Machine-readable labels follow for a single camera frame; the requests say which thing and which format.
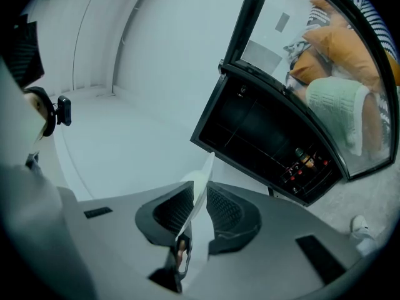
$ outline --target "glass door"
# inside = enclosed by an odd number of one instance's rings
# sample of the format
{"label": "glass door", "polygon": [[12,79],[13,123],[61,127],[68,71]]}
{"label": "glass door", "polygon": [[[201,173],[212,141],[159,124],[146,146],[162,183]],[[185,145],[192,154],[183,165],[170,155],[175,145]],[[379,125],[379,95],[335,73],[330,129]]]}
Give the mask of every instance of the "glass door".
{"label": "glass door", "polygon": [[244,0],[221,67],[301,108],[354,179],[396,156],[398,61],[368,0]]}

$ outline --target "white sneaker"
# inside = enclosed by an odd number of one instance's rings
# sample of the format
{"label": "white sneaker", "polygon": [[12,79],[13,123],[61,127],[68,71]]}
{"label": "white sneaker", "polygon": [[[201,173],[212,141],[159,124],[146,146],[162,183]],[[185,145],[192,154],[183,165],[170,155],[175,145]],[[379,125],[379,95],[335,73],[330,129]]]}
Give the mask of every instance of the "white sneaker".
{"label": "white sneaker", "polygon": [[361,228],[365,228],[368,230],[367,221],[363,216],[355,216],[351,221],[351,232],[353,233],[357,230],[360,230]]}

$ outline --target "white floor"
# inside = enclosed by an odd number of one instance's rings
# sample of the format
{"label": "white floor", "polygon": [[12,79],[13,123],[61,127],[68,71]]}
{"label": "white floor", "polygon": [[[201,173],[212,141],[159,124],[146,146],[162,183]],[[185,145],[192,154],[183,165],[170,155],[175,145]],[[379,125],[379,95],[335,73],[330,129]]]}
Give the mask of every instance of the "white floor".
{"label": "white floor", "polygon": [[[117,97],[158,119],[171,133],[179,133],[179,145],[187,148],[180,157],[193,164],[201,165],[203,157],[189,138],[218,80],[218,62],[242,1],[145,0],[125,38]],[[226,172],[219,172],[218,181],[266,192],[241,172],[221,161],[219,165]],[[353,216],[363,214],[371,232],[383,239],[400,210],[399,174],[397,160],[373,176],[340,182],[308,210],[343,233],[348,233]]]}

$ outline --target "glass panel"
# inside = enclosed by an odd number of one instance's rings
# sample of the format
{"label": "glass panel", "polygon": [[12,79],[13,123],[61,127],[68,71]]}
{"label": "glass panel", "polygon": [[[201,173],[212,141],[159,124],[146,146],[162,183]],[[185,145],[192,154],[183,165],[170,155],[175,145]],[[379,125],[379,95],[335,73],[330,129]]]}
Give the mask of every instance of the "glass panel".
{"label": "glass panel", "polygon": [[[368,0],[351,1],[384,26]],[[389,62],[397,65],[390,35],[380,35]],[[266,0],[241,59],[313,111],[350,176],[389,158],[391,122],[380,73],[357,32],[327,1]]]}

